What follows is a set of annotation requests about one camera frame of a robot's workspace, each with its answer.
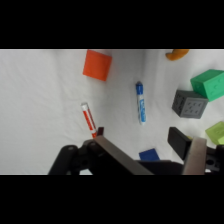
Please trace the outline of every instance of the white background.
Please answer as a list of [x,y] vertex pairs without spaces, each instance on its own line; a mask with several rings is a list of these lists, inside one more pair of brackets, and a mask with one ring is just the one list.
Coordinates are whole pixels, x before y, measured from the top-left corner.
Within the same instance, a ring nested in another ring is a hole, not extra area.
[[[113,62],[107,82],[82,75],[86,49],[0,50],[0,174],[47,174],[60,149],[91,139],[81,103],[88,102],[105,137],[133,159],[156,148],[161,159],[181,162],[167,143],[169,127],[207,138],[224,121],[224,97],[208,104],[200,120],[171,109],[177,89],[208,69],[224,70],[224,50],[106,49]],[[147,124],[138,122],[135,84],[144,84]],[[208,139],[208,145],[214,146]]]

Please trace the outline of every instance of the orange block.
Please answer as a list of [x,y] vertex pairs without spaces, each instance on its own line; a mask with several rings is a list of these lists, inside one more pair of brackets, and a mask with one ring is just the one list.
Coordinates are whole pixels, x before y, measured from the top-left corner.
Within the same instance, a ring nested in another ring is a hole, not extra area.
[[111,62],[112,57],[88,50],[83,75],[106,81]]

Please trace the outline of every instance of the cube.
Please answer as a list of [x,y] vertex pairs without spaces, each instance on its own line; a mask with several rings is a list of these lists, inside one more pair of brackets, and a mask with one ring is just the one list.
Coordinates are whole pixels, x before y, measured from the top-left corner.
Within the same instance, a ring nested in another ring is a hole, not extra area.
[[88,50],[83,75],[106,81],[112,63],[112,57]]
[[182,118],[200,119],[208,104],[208,99],[193,92],[177,90],[173,110]]
[[191,79],[191,84],[196,93],[213,101],[224,96],[224,71],[208,70]]
[[216,145],[224,145],[224,122],[219,122],[206,130],[207,135]]

